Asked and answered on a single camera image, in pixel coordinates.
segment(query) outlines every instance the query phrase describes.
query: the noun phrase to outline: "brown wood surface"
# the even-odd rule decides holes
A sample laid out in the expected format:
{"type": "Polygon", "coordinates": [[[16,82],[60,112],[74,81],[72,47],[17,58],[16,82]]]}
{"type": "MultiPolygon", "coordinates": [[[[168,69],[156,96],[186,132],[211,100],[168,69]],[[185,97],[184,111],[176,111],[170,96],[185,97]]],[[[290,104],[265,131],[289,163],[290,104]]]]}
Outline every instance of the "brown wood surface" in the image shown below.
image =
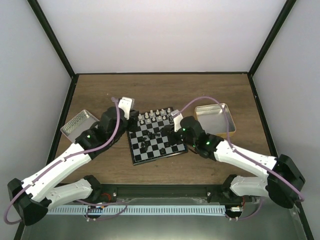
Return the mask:
{"type": "MultiPolygon", "coordinates": [[[[111,97],[123,96],[134,98],[134,108],[140,112],[165,107],[182,109],[196,97],[214,97],[226,103],[231,112],[236,126],[232,142],[260,154],[270,154],[245,74],[80,75],[66,121],[84,109],[100,119],[101,114],[114,105],[111,97]]],[[[200,100],[183,115],[193,115],[196,106],[207,104],[212,102],[200,100]]],[[[70,144],[63,135],[56,155],[70,144]]],[[[192,152],[133,166],[124,134],[111,149],[74,171],[64,182],[94,175],[105,184],[222,184],[230,174],[250,176],[235,166],[203,159],[192,152]]]]}

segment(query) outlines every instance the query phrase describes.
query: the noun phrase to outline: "black metal frame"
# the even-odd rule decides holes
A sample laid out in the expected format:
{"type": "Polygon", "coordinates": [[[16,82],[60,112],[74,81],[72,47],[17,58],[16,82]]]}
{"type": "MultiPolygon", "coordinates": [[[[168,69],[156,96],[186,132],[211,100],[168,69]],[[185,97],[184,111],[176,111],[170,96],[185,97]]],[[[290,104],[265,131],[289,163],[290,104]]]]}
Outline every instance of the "black metal frame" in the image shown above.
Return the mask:
{"type": "MultiPolygon", "coordinates": [[[[47,34],[49,40],[51,41],[54,49],[56,50],[58,56],[60,57],[61,62],[63,63],[65,69],[70,75],[71,83],[67,93],[67,97],[62,109],[62,113],[58,122],[57,129],[55,131],[53,143],[49,152],[49,156],[47,159],[47,164],[50,163],[55,159],[56,152],[58,149],[59,141],[61,138],[60,128],[65,124],[67,114],[71,105],[71,101],[73,98],[74,91],[76,89],[76,84],[79,78],[79,74],[75,74],[73,71],[61,45],[58,42],[57,37],[55,36],[50,24],[42,11],[39,3],[37,0],[28,0],[31,8],[33,9],[36,17],[38,18],[40,24],[42,25],[45,33],[47,34]]],[[[289,15],[291,9],[293,8],[296,0],[287,0],[277,17],[271,31],[269,32],[261,50],[259,51],[252,67],[250,68],[249,72],[151,72],[151,73],[89,73],[89,74],[111,74],[111,75],[125,75],[125,74],[247,74],[248,80],[252,89],[253,97],[256,103],[256,107],[260,116],[260,120],[262,123],[262,127],[264,130],[264,134],[268,143],[268,147],[272,156],[277,157],[277,151],[275,144],[273,142],[268,123],[262,108],[262,105],[259,100],[259,96],[254,84],[253,75],[257,71],[259,65],[261,64],[262,60],[264,59],[267,51],[269,50],[272,42],[276,38],[280,28],[282,27],[283,23],[285,22],[287,16],[289,15]]],[[[122,185],[122,184],[112,184],[112,185],[103,185],[106,190],[114,191],[117,193],[117,196],[126,197],[126,198],[142,198],[142,197],[149,197],[149,198],[159,198],[159,197],[190,197],[190,198],[207,198],[209,202],[214,202],[218,200],[222,204],[232,204],[235,202],[239,202],[238,199],[234,201],[226,201],[222,199],[220,195],[213,195],[213,198],[208,199],[208,192],[217,193],[218,190],[221,189],[221,185],[122,185]]],[[[297,204],[297,207],[300,210],[299,217],[302,222],[304,232],[307,236],[307,239],[312,240],[313,235],[310,230],[306,215],[300,203],[297,204]]],[[[20,223],[14,240],[20,240],[23,234],[24,224],[20,223]]]]}

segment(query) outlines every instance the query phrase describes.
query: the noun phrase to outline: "metal tray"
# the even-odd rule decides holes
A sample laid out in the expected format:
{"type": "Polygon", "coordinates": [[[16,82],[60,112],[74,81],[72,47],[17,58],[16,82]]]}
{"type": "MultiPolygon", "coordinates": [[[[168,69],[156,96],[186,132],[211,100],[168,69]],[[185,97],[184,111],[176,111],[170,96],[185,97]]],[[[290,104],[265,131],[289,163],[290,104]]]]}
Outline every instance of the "metal tray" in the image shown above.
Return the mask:
{"type": "MultiPolygon", "coordinates": [[[[229,122],[229,133],[232,136],[236,131],[235,123],[231,117],[228,106],[221,103],[229,122]]],[[[227,123],[224,113],[218,104],[197,106],[194,110],[195,118],[200,122],[206,133],[225,138],[227,136],[227,123]]]]}
{"type": "Polygon", "coordinates": [[[74,118],[68,121],[60,130],[71,141],[75,142],[76,138],[85,130],[89,129],[92,124],[99,120],[87,110],[82,110],[74,118]]]}

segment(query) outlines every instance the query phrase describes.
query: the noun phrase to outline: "white wall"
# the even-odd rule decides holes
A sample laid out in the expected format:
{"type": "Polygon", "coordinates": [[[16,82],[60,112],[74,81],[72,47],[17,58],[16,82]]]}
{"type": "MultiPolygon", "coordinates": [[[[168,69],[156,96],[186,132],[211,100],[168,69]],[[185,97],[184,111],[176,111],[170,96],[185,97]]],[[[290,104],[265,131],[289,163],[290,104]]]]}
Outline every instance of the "white wall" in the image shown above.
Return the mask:
{"type": "Polygon", "coordinates": [[[254,76],[278,153],[306,179],[303,203],[320,239],[320,4],[297,1],[254,76]]]}
{"type": "Polygon", "coordinates": [[[70,77],[26,0],[0,1],[0,33],[0,238],[12,240],[7,183],[45,166],[70,77]]]}
{"type": "Polygon", "coordinates": [[[248,71],[285,0],[39,0],[76,73],[248,71]]]}

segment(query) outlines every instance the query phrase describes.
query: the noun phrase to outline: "gray floor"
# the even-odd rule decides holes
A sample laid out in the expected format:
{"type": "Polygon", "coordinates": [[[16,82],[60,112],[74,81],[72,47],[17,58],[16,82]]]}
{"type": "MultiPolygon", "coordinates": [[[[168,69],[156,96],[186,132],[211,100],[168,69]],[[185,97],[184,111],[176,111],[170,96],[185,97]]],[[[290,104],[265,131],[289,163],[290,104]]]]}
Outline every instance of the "gray floor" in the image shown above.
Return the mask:
{"type": "MultiPolygon", "coordinates": [[[[255,205],[246,204],[246,214],[255,205]]],[[[23,240],[301,240],[298,215],[269,201],[259,214],[229,222],[219,216],[119,216],[86,222],[83,216],[47,215],[25,228],[23,240]]]]}

